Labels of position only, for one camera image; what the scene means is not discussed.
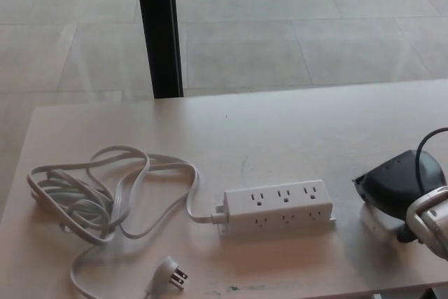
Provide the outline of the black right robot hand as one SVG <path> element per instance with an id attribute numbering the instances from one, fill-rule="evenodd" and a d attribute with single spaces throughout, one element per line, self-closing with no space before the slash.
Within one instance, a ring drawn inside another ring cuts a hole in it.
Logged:
<path id="1" fill-rule="evenodd" d="M 415 159 L 416 152 L 408 150 L 361 174 L 353 180 L 357 193 L 366 204 L 404 221 L 411 203 L 426 193 L 447 185 L 438 161 L 428 152 L 422 151 L 419 164 L 423 189 L 420 189 Z"/>

